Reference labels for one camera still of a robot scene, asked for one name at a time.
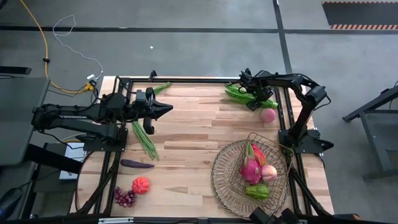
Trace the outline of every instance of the concrete floor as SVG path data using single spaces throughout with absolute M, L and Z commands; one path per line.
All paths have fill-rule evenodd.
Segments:
M 319 0 L 280 0 L 286 29 L 328 29 Z M 79 26 L 276 28 L 272 1 L 262 0 L 113 0 L 27 1 L 43 26 L 76 15 Z M 34 26 L 19 1 L 0 11 L 0 24 Z M 97 64 L 62 47 L 46 32 L 51 59 L 49 74 L 59 85 L 78 89 L 100 71 Z M 0 65 L 27 66 L 32 77 L 44 76 L 44 46 L 38 32 L 0 31 Z M 335 213 L 358 213 L 365 220 L 398 223 L 398 178 L 364 182 L 362 175 L 378 169 L 359 120 L 342 116 L 391 87 L 398 45 L 396 35 L 287 35 L 294 72 L 326 85 L 333 100 L 314 113 L 323 139 L 335 143 L 325 153 L 326 176 Z M 62 40 L 103 64 L 105 75 L 238 76 L 250 67 L 284 73 L 277 34 L 72 33 Z M 46 103 L 88 105 L 90 94 L 75 98 L 48 93 Z M 398 108 L 398 100 L 392 104 Z M 59 138 L 73 132 L 55 130 Z M 34 144 L 54 142 L 34 134 Z M 66 212 L 56 196 L 41 200 L 42 215 Z

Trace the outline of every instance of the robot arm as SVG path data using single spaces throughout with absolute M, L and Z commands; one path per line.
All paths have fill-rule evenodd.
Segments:
M 272 96 L 273 86 L 291 88 L 294 91 L 295 96 L 301 102 L 302 110 L 294 125 L 287 131 L 285 139 L 281 139 L 281 142 L 285 142 L 288 147 L 299 146 L 308 137 L 307 123 L 312 113 L 319 108 L 317 106 L 324 98 L 328 98 L 330 101 L 324 86 L 320 86 L 302 74 L 278 75 L 277 73 L 271 74 L 261 70 L 252 77 L 250 70 L 246 69 L 240 75 L 238 83 L 247 93 L 254 96 L 255 100 L 247 104 L 247 107 L 252 111 L 258 109 L 262 101 L 268 100 Z M 302 85 L 310 88 L 306 94 L 302 93 Z M 318 139 L 319 136 L 310 135 L 310 137 Z M 330 142 L 319 141 L 322 141 L 323 150 L 333 147 L 333 144 Z
M 157 120 L 173 109 L 172 105 L 159 103 L 152 88 L 146 92 L 137 90 L 136 100 L 132 103 L 122 93 L 111 93 L 99 99 L 99 103 L 90 106 L 60 106 L 46 104 L 34 108 L 33 127 L 39 132 L 46 129 L 64 128 L 87 133 L 86 140 L 98 142 L 95 148 L 103 148 L 100 143 L 120 145 L 123 148 L 127 139 L 127 130 L 118 127 L 116 122 L 131 123 L 143 118 L 143 127 L 147 134 L 154 133 L 152 119 Z M 98 124 L 82 121 L 92 120 Z

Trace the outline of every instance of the small eggplant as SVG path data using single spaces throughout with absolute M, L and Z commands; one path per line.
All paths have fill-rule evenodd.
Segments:
M 155 167 L 155 165 L 136 162 L 131 159 L 122 159 L 120 160 L 120 164 L 125 167 L 142 168 L 142 169 Z

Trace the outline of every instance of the woven metal basket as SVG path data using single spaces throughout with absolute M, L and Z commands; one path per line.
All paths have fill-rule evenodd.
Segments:
M 244 149 L 247 144 L 252 143 L 266 155 L 267 164 L 274 166 L 278 173 L 275 181 L 266 184 L 270 194 L 265 200 L 253 199 L 244 193 L 249 184 L 243 180 L 239 172 L 244 159 Z M 291 152 L 291 149 L 256 133 L 251 133 L 246 140 L 236 141 L 222 149 L 214 161 L 211 173 L 213 190 L 222 206 L 242 218 L 247 218 L 257 207 L 261 207 L 268 215 L 277 213 L 283 206 L 289 190 Z

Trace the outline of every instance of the leafy green vegetable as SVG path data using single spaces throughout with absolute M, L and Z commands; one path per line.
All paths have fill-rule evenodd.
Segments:
M 244 88 L 241 88 L 239 92 L 239 87 L 236 85 L 225 85 L 225 92 L 230 97 L 228 98 L 229 101 L 234 103 L 239 103 L 241 105 L 245 105 L 250 101 L 254 100 L 254 96 L 250 93 L 240 93 L 245 92 Z M 261 108 L 272 108 L 277 109 L 278 103 L 273 102 L 272 100 L 266 100 L 261 102 Z
M 160 92 L 162 92 L 163 90 L 167 89 L 168 87 L 170 87 L 172 85 L 172 83 L 167 82 L 161 86 L 155 87 L 154 88 L 154 93 L 155 95 L 158 95 Z

